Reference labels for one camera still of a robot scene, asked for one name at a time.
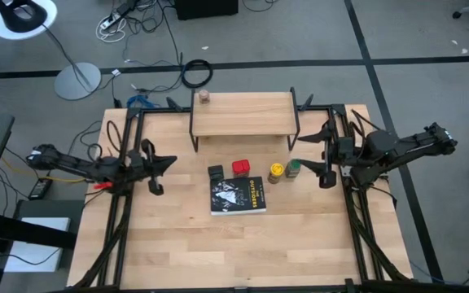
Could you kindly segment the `white box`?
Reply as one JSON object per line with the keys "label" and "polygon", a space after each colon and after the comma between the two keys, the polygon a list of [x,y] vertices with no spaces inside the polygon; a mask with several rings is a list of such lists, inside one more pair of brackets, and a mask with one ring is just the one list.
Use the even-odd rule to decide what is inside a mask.
{"label": "white box", "polygon": [[[23,217],[24,222],[68,231],[68,217]],[[53,273],[59,268],[62,248],[26,242],[13,242],[4,273]]]}

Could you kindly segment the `grey cabinet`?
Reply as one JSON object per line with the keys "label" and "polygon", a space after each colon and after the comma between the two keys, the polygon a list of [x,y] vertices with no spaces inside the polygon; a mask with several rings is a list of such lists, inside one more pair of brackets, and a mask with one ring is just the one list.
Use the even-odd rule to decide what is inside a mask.
{"label": "grey cabinet", "polygon": [[83,211],[82,200],[20,200],[15,219],[22,217],[67,217],[70,219],[70,231],[78,231]]}

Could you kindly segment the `red lid patterned spice tin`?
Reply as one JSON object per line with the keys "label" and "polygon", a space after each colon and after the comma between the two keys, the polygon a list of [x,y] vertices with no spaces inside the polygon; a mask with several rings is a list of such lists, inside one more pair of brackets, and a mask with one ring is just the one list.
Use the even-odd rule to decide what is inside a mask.
{"label": "red lid patterned spice tin", "polygon": [[247,177],[250,173],[250,163],[248,160],[237,160],[232,163],[232,173],[234,177]]}

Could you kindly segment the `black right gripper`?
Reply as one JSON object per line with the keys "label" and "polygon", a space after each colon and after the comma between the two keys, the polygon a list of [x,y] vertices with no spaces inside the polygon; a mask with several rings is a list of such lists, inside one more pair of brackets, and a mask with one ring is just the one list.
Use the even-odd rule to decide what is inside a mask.
{"label": "black right gripper", "polygon": [[320,188],[332,188],[336,184],[336,172],[332,170],[332,165],[345,165],[347,160],[354,157],[355,139],[338,137],[335,122],[329,120],[322,126],[320,132],[298,137],[298,140],[311,143],[324,142],[323,163],[310,160],[299,160],[299,163],[319,175]]}

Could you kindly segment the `black paperback book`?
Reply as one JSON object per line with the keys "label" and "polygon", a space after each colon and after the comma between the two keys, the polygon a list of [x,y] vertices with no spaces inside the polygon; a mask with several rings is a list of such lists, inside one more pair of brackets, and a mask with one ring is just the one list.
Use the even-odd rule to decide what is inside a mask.
{"label": "black paperback book", "polygon": [[262,177],[238,177],[210,181],[210,209],[213,216],[266,211]]}

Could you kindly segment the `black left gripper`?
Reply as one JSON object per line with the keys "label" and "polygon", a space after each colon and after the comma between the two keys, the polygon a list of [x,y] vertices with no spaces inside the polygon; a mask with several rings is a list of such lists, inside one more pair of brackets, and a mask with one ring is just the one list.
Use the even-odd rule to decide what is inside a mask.
{"label": "black left gripper", "polygon": [[139,151],[130,152],[130,166],[134,170],[134,178],[141,181],[149,177],[149,191],[154,195],[162,195],[164,187],[158,182],[157,177],[160,177],[178,158],[175,155],[156,155],[154,144],[147,138],[141,141],[140,147],[147,155],[146,158],[142,157]]}

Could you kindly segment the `black power adapter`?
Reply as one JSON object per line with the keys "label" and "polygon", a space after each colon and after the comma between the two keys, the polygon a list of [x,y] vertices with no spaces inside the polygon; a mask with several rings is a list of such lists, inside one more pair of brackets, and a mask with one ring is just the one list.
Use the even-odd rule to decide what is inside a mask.
{"label": "black power adapter", "polygon": [[28,200],[43,199],[52,185],[52,180],[48,178],[40,178],[36,181],[34,187],[28,195]]}

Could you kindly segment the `white power strip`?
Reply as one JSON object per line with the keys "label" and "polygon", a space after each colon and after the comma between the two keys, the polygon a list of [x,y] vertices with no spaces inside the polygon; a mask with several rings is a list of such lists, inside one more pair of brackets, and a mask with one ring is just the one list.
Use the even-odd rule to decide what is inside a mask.
{"label": "white power strip", "polygon": [[99,28],[106,30],[116,24],[121,18],[121,15],[117,12],[112,12],[109,16],[103,18],[99,23]]}

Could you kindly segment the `floor lamp with round base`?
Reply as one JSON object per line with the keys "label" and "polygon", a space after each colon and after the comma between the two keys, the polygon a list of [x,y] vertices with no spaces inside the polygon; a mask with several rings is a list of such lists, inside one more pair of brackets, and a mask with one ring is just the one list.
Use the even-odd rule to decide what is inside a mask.
{"label": "floor lamp with round base", "polygon": [[100,69],[92,63],[75,62],[60,40],[51,32],[58,8],[53,0],[0,0],[0,37],[23,41],[41,34],[47,35],[68,61],[68,66],[57,74],[55,93],[69,101],[85,98],[100,86]]}

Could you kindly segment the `green lid herb spice jar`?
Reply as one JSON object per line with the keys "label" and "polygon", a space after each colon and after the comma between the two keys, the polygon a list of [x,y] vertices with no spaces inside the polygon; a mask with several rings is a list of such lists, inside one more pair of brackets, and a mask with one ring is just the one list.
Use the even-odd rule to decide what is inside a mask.
{"label": "green lid herb spice jar", "polygon": [[300,169],[301,163],[299,160],[290,160],[285,169],[285,176],[287,178],[296,178],[300,173]]}

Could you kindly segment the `yellow lid onion spice jar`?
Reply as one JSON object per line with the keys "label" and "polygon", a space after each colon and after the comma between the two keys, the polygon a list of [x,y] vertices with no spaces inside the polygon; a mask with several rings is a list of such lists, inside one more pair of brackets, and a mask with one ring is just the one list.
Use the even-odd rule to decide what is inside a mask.
{"label": "yellow lid onion spice jar", "polygon": [[273,163],[270,166],[270,172],[267,177],[267,180],[271,184],[277,184],[279,183],[282,175],[284,174],[285,168],[283,167],[282,164],[280,163]]}

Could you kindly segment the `wooden shelf black metal frame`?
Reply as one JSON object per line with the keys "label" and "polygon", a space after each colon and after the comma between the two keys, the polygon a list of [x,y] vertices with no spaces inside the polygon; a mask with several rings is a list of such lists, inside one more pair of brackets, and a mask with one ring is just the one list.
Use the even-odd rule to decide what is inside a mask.
{"label": "wooden shelf black metal frame", "polygon": [[286,92],[210,93],[210,103],[191,94],[189,135],[195,150],[199,139],[220,136],[285,136],[292,151],[300,134],[296,90]]}

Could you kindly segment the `black desk crossbar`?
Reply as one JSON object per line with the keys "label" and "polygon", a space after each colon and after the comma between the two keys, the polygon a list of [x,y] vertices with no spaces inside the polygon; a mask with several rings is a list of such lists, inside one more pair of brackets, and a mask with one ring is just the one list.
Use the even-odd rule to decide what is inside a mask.
{"label": "black desk crossbar", "polygon": [[0,239],[73,249],[77,235],[0,215]]}

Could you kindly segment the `black box on floor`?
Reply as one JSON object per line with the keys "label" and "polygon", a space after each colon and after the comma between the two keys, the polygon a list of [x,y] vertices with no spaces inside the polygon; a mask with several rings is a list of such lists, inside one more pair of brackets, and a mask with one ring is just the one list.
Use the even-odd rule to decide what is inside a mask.
{"label": "black box on floor", "polygon": [[179,20],[235,15],[239,0],[174,0]]}

